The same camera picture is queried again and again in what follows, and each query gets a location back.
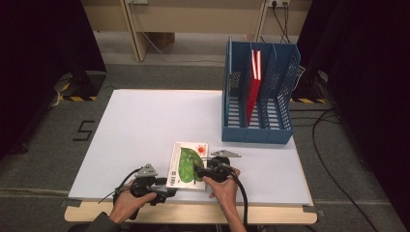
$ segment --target blue file organizer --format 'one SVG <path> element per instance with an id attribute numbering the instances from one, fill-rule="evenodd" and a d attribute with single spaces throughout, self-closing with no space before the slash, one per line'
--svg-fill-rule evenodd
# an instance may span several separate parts
<path id="1" fill-rule="evenodd" d="M 262 82 L 250 124 L 246 105 L 251 51 L 262 53 Z M 289 101 L 299 68 L 296 45 L 229 40 L 222 93 L 222 141 L 286 144 L 293 134 Z"/>

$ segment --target white table surface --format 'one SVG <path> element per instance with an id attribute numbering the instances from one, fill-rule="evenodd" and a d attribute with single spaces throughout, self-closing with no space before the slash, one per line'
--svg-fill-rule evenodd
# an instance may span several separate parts
<path id="1" fill-rule="evenodd" d="M 100 200 L 146 163 L 166 177 L 176 141 L 240 154 L 230 161 L 242 172 L 250 205 L 311 204 L 293 137 L 286 145 L 222 142 L 221 91 L 193 90 L 114 91 L 69 198 Z M 166 202 L 215 202 L 209 192 L 178 190 Z M 243 202 L 239 190 L 237 201 Z"/>

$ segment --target red book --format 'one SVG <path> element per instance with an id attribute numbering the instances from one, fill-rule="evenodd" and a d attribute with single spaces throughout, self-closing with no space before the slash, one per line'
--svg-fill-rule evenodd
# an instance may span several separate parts
<path id="1" fill-rule="evenodd" d="M 249 93 L 247 103 L 247 120 L 248 126 L 252 116 L 253 108 L 256 104 L 257 95 L 261 82 L 261 52 L 260 50 L 252 51 L 252 71 L 250 72 Z"/>

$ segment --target wall socket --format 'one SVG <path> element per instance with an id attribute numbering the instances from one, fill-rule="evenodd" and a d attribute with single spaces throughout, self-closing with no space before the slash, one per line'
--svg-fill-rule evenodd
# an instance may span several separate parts
<path id="1" fill-rule="evenodd" d="M 276 0 L 277 1 L 277 8 L 283 8 L 283 3 L 287 3 L 287 6 L 289 7 L 290 0 Z M 269 0 L 268 1 L 268 7 L 272 7 L 272 3 L 274 0 Z"/>

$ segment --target book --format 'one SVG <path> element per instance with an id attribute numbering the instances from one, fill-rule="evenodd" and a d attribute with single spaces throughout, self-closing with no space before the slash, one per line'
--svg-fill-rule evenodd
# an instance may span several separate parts
<path id="1" fill-rule="evenodd" d="M 261 76 L 261 51 L 252 50 L 251 51 L 251 72 L 250 72 L 250 82 L 249 82 L 249 93 L 247 102 L 247 121 L 248 126 L 250 124 L 250 119 L 252 117 L 252 112 L 256 104 L 257 95 L 259 93 L 260 83 L 262 80 Z"/>
<path id="2" fill-rule="evenodd" d="M 205 190 L 206 184 L 193 171 L 193 166 L 206 167 L 207 158 L 207 143 L 175 142 L 166 187 L 171 189 Z"/>

